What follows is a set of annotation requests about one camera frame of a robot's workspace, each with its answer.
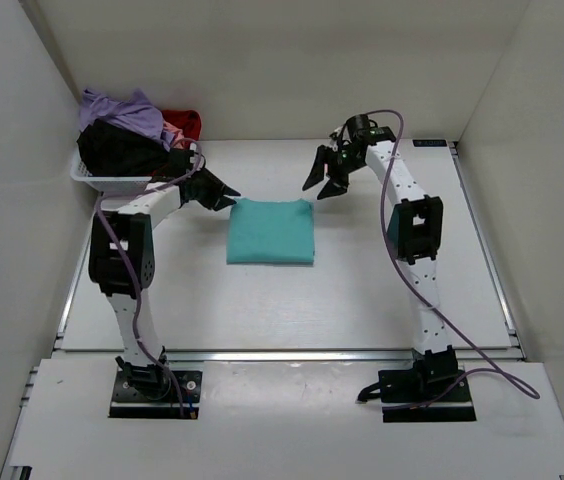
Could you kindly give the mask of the teal t shirt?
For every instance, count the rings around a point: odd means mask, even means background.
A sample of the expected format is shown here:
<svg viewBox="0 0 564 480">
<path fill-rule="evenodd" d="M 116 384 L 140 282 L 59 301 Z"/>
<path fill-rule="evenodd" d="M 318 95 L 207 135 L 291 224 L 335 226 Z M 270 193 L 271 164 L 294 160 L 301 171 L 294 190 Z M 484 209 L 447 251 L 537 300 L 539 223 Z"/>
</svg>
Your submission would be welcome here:
<svg viewBox="0 0 564 480">
<path fill-rule="evenodd" d="M 239 200 L 229 216 L 228 264 L 313 265 L 313 204 Z"/>
</svg>

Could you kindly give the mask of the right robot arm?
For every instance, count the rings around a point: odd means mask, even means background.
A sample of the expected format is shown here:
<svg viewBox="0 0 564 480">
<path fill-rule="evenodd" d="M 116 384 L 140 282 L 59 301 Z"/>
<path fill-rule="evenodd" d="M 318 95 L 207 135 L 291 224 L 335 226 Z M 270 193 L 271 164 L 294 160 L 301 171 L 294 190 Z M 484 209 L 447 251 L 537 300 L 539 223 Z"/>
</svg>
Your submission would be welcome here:
<svg viewBox="0 0 564 480">
<path fill-rule="evenodd" d="M 445 322 L 436 312 L 443 202 L 419 186 L 390 140 L 374 145 L 354 142 L 340 152 L 319 146 L 302 189 L 324 182 L 319 200 L 340 196 L 348 191 L 349 174 L 365 166 L 382 184 L 381 205 L 392 207 L 391 213 L 381 215 L 382 230 L 390 260 L 411 293 L 413 361 L 406 369 L 380 374 L 376 383 L 360 391 L 357 401 L 424 403 L 435 399 L 459 376 Z"/>
</svg>

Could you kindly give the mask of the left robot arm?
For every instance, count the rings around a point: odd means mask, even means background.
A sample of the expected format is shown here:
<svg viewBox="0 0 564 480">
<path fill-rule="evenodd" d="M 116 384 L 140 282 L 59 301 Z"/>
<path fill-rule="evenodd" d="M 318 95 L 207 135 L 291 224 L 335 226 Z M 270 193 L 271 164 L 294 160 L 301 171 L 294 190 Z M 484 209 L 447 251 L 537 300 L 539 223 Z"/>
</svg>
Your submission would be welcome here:
<svg viewBox="0 0 564 480">
<path fill-rule="evenodd" d="M 129 386 L 150 401 L 176 401 L 184 394 L 156 333 L 148 289 L 156 260 L 153 230 L 188 202 L 218 212 L 236 204 L 241 193 L 208 168 L 178 178 L 159 176 L 128 193 L 98 200 L 92 221 L 88 273 L 112 307 L 124 353 L 116 359 Z"/>
</svg>

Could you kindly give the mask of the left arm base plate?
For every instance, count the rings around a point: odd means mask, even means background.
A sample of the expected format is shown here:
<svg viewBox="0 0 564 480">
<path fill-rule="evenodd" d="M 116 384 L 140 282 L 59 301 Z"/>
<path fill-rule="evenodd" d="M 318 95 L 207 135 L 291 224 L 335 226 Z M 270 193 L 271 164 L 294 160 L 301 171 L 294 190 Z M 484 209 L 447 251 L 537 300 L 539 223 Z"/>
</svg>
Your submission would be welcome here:
<svg viewBox="0 0 564 480">
<path fill-rule="evenodd" d="M 116 419 L 197 420 L 203 372 L 132 366 L 121 357 L 112 389 L 109 417 Z"/>
</svg>

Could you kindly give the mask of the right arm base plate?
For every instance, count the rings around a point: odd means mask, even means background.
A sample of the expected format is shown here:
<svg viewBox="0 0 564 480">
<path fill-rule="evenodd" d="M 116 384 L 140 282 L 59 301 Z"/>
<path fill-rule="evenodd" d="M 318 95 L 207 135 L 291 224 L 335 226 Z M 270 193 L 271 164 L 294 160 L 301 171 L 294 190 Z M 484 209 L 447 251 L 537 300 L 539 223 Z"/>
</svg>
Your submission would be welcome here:
<svg viewBox="0 0 564 480">
<path fill-rule="evenodd" d="M 378 372 L 384 423 L 464 423 L 477 420 L 471 391 L 456 361 L 414 360 Z"/>
</svg>

